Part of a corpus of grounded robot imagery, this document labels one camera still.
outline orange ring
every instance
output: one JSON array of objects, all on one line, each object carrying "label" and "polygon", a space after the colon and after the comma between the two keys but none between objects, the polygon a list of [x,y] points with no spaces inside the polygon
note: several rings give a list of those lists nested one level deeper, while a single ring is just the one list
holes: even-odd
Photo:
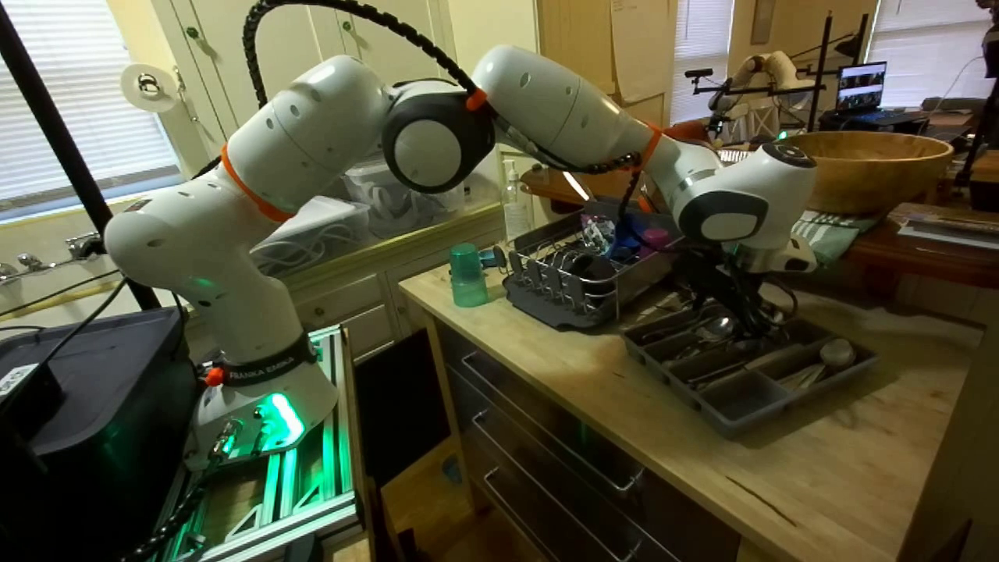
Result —
[{"label": "orange ring", "polygon": [[240,189],[243,197],[251,197],[251,201],[252,201],[265,219],[271,219],[271,222],[278,222],[278,223],[289,219],[284,208],[278,208],[278,207],[271,207],[269,199],[261,199],[259,193],[252,193],[252,188],[240,177],[238,166],[232,166],[232,158],[227,158],[227,142],[222,142],[222,167],[226,167],[226,173],[238,185],[238,189]]}]

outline green light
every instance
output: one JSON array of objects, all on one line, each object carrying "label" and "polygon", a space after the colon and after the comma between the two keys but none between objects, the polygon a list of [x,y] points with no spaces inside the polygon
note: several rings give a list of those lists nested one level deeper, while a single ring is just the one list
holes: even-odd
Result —
[{"label": "green light", "polygon": [[284,449],[305,432],[302,417],[293,412],[284,393],[271,393],[259,403],[261,451]]}]

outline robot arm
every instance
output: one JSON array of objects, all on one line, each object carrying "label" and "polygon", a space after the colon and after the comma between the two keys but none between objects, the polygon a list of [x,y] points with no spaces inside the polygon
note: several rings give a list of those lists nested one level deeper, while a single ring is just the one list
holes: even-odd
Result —
[{"label": "robot arm", "polygon": [[808,197],[805,161],[754,154],[722,167],[538,52],[498,45],[474,80],[474,96],[444,83],[386,89],[360,63],[327,60],[265,104],[211,171],[106,223],[117,267],[181,294],[219,348],[193,469],[284,449],[327,417],[333,386],[308,361],[284,283],[251,249],[356,161],[385,157],[400,181],[447,189],[490,154],[497,130],[566,167],[639,161],[691,236],[743,243],[751,267],[773,266]]}]

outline window blinds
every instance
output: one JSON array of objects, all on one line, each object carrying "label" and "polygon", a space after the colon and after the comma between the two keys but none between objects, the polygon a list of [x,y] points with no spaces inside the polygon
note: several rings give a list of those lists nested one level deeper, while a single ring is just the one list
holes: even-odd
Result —
[{"label": "window blinds", "polygon": [[[174,154],[157,115],[127,105],[117,89],[127,52],[106,0],[4,0],[4,7],[99,188],[174,173]],[[0,208],[73,193],[4,63],[0,167]]]},{"label": "window blinds", "polygon": [[718,83],[728,79],[728,39],[734,0],[679,0],[676,14],[676,60],[675,60],[675,98],[670,122],[708,115],[712,92],[692,96],[692,83],[682,70],[712,69],[701,83]]},{"label": "window blinds", "polygon": [[990,96],[981,57],[990,12],[972,0],[881,0],[869,60],[885,60],[882,105],[926,96]]}]

